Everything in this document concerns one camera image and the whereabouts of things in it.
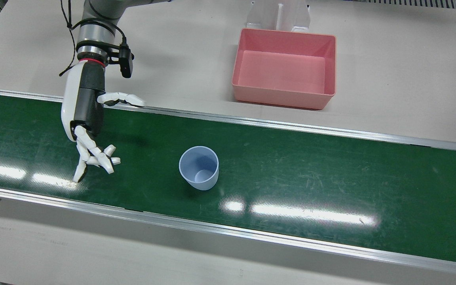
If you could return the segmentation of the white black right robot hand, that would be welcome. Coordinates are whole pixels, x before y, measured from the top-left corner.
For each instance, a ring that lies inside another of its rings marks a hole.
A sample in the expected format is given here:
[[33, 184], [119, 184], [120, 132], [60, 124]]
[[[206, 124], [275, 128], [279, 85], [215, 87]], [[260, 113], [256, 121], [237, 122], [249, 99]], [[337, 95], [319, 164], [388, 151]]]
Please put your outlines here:
[[101, 148], [95, 141], [103, 126], [104, 106], [118, 103], [143, 108], [146, 103], [137, 95], [105, 92], [105, 67], [94, 59], [82, 59], [71, 67], [61, 105], [61, 121], [67, 137], [76, 143], [79, 159], [73, 182], [80, 182], [88, 165], [114, 173], [121, 159], [114, 157], [112, 144]]

